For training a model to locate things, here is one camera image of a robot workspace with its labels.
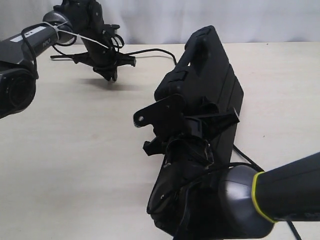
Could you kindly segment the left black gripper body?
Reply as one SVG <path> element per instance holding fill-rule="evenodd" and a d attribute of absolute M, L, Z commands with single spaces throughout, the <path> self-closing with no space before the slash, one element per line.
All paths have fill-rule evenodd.
<path fill-rule="evenodd" d="M 71 59 L 76 64 L 82 63 L 96 70 L 111 70 L 125 65 L 136 66 L 136 58 L 134 56 L 112 50 L 72 54 Z"/>

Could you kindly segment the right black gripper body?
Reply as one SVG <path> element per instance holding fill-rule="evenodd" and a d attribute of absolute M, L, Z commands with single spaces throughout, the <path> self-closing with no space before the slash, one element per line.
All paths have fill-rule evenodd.
<path fill-rule="evenodd" d="M 164 167 L 178 170 L 203 170 L 213 164 L 211 127 L 202 117 L 142 118 L 142 126 L 151 125 L 155 138 L 146 141 L 147 155 L 164 155 Z"/>

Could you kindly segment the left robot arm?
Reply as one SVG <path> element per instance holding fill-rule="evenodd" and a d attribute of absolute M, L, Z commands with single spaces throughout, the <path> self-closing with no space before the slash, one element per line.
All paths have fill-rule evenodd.
<path fill-rule="evenodd" d="M 120 52 L 119 25 L 105 24 L 96 0 L 64 0 L 46 13 L 41 23 L 0 42 L 0 117 L 24 111 L 33 101 L 39 78 L 37 57 L 50 47 L 71 46 L 81 39 L 86 52 L 61 54 L 85 64 L 107 81 L 115 82 L 118 67 L 136 65 L 136 58 Z"/>

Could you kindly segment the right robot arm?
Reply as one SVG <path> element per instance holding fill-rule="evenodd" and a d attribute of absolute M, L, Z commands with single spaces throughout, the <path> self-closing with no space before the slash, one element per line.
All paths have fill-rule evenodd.
<path fill-rule="evenodd" d="M 175 240 L 261 239 L 278 222 L 319 221 L 318 153 L 269 171 L 215 159 L 209 142 L 239 122 L 235 108 L 219 112 L 204 101 L 187 111 L 175 94 L 138 111 L 134 122 L 153 127 L 144 151 L 164 156 L 146 211 Z"/>

